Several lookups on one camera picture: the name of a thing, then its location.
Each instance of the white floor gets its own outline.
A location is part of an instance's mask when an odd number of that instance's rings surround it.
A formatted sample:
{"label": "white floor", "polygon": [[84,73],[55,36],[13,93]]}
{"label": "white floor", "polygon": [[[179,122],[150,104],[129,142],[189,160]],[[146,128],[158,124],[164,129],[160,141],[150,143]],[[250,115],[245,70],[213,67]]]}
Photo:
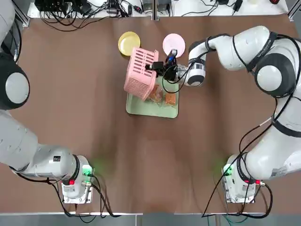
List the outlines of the white floor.
{"label": "white floor", "polygon": [[[89,0],[96,6],[101,6],[106,0]],[[141,6],[140,0],[127,0],[132,5]],[[228,5],[231,5],[236,0],[229,0]],[[208,11],[212,8],[215,1],[212,0],[171,0],[172,2],[172,12],[171,16],[207,16],[211,11]],[[127,9],[127,3],[122,2],[122,5]],[[244,0],[243,4],[238,12],[234,14],[234,16],[249,16],[249,15],[278,15],[287,13],[288,8],[285,0],[280,0],[277,5],[273,5],[269,0]],[[233,13],[232,7],[228,7],[226,5],[219,5],[210,16],[231,16]],[[132,16],[150,16],[151,13],[143,13],[139,14],[133,10]],[[158,13],[159,16],[168,16],[167,12]],[[31,18],[39,18],[40,12],[35,7],[34,3],[31,3],[28,11],[28,16]],[[98,13],[95,18],[101,18],[108,16],[105,10]]]}

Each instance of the pink basket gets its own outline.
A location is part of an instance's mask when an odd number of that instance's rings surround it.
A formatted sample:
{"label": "pink basket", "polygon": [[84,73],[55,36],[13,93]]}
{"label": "pink basket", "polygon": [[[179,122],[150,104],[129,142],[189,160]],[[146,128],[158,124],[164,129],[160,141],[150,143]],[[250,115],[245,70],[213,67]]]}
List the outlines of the pink basket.
{"label": "pink basket", "polygon": [[145,65],[158,61],[159,53],[142,48],[134,48],[127,66],[127,77],[124,90],[143,101],[149,96],[156,82],[156,72],[148,71]]}

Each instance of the brown table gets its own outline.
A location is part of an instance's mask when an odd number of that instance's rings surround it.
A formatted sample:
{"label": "brown table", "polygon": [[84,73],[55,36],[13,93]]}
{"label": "brown table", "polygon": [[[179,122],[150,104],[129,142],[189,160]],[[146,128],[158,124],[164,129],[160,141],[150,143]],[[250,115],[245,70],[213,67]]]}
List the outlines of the brown table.
{"label": "brown table", "polygon": [[[128,58],[117,48],[125,31],[134,31],[142,48],[157,49],[165,59],[163,38],[180,34],[186,41],[179,63],[187,64],[188,46],[210,35],[234,35],[265,25],[293,37],[286,15],[106,19],[76,32],[58,32],[38,19],[23,32],[20,66],[31,82],[28,103],[12,115],[35,132],[42,144],[58,144],[85,155],[102,175],[113,212],[201,213],[220,168],[250,128],[267,119],[274,100],[262,93],[251,75],[229,72],[217,54],[207,58],[200,88],[184,87],[176,119],[128,115],[123,90]],[[0,165],[0,212],[61,212],[52,187],[24,181]],[[274,213],[300,213],[299,173],[268,182]],[[225,208],[215,194],[208,212]],[[239,206],[230,206],[237,211]],[[99,212],[99,197],[80,212]],[[264,212],[264,203],[248,205]]]}

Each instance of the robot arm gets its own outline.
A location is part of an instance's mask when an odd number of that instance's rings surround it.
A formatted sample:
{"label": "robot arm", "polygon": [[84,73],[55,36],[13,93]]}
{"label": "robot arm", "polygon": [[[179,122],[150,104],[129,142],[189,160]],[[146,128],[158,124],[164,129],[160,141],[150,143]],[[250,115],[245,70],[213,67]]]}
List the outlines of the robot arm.
{"label": "robot arm", "polygon": [[[14,23],[11,0],[1,0],[0,45]],[[12,57],[0,52],[0,162],[27,177],[61,180],[65,203],[87,203],[92,188],[85,184],[93,174],[84,156],[72,155],[67,148],[41,145],[29,129],[12,118],[7,110],[23,106],[30,94],[29,80]]]}
{"label": "robot arm", "polygon": [[[216,51],[223,67],[230,71],[247,68],[252,72],[258,88],[277,98],[272,126],[261,141],[231,166],[231,173],[224,177],[227,202],[250,202],[255,193],[255,179],[273,179],[301,170],[301,88],[300,49],[298,41],[281,39],[258,26],[234,37],[218,35],[198,41],[189,48],[189,65],[194,64],[181,82],[187,86],[200,86],[206,75],[206,55]],[[285,110],[278,114],[288,101]],[[228,169],[237,155],[229,158],[223,170]],[[250,178],[247,196],[246,188]]]}

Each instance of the metal bracket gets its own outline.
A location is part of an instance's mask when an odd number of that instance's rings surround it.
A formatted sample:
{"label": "metal bracket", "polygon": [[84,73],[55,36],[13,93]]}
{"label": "metal bracket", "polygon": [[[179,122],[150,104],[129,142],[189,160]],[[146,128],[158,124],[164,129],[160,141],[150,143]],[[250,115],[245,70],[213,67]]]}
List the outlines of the metal bracket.
{"label": "metal bracket", "polygon": [[297,0],[293,7],[288,11],[288,18],[290,19],[290,21],[293,21],[293,16],[296,14],[296,12],[299,10],[301,6],[301,0]]}
{"label": "metal bracket", "polygon": [[29,27],[30,18],[26,16],[27,14],[25,12],[23,12],[14,1],[13,1],[13,3],[14,3],[16,14],[23,22],[23,27]]}
{"label": "metal bracket", "polygon": [[68,199],[64,196],[64,203],[75,203],[75,204],[85,204],[85,203],[91,203],[92,202],[92,192],[93,188],[91,186],[87,186],[84,194],[77,199]]}
{"label": "metal bracket", "polygon": [[158,0],[153,0],[153,2],[152,2],[151,20],[157,20],[157,21],[160,20],[160,18],[158,16]]}

